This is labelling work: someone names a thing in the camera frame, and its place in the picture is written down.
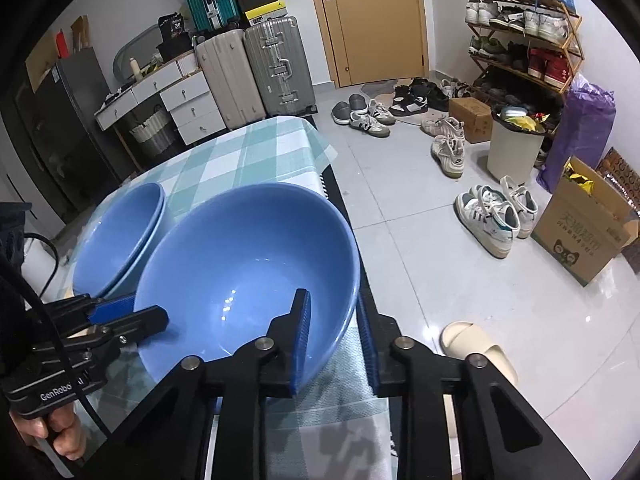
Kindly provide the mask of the person's left hand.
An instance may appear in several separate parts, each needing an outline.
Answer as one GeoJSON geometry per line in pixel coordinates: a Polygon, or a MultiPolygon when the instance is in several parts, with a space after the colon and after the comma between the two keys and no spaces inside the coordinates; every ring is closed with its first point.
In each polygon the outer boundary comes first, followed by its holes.
{"type": "Polygon", "coordinates": [[[9,414],[23,441],[38,448],[38,439],[47,440],[50,432],[55,434],[52,446],[58,455],[74,462],[84,456],[87,436],[76,414],[75,404],[69,403],[57,408],[46,418],[24,419],[11,410],[9,414]]]}

